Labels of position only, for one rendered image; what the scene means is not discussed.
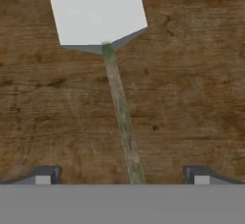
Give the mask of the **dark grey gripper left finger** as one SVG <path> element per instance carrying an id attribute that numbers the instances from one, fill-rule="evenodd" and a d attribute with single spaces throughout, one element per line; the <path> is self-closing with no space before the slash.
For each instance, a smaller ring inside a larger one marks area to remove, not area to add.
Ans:
<path id="1" fill-rule="evenodd" d="M 24 176 L 0 181 L 0 185 L 55 185 L 61 182 L 61 166 L 38 166 Z"/>

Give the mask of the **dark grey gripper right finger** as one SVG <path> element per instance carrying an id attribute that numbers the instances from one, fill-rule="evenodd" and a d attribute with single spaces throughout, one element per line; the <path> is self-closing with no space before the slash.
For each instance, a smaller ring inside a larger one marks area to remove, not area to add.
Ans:
<path id="1" fill-rule="evenodd" d="M 183 173 L 189 185 L 245 185 L 245 182 L 220 175 L 206 166 L 184 166 Z"/>

